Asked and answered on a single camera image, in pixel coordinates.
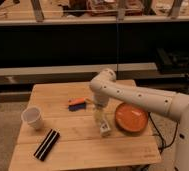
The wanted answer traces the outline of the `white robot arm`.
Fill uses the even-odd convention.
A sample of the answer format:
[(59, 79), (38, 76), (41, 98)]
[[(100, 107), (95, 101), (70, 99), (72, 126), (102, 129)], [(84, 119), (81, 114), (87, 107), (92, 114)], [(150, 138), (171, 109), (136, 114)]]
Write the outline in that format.
[(189, 171), (189, 95), (119, 84), (110, 68), (99, 72), (90, 81), (89, 87), (98, 107), (106, 107), (109, 98), (114, 98), (178, 123), (174, 170)]

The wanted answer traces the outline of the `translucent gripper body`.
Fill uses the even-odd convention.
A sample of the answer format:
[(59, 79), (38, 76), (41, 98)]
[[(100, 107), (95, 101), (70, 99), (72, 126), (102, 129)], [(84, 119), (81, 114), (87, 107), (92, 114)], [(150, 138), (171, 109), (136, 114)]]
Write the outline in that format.
[(104, 113), (104, 109), (102, 107), (95, 106), (93, 113), (94, 113), (95, 122), (99, 126), (105, 126), (107, 124), (107, 117), (106, 117), (106, 115)]

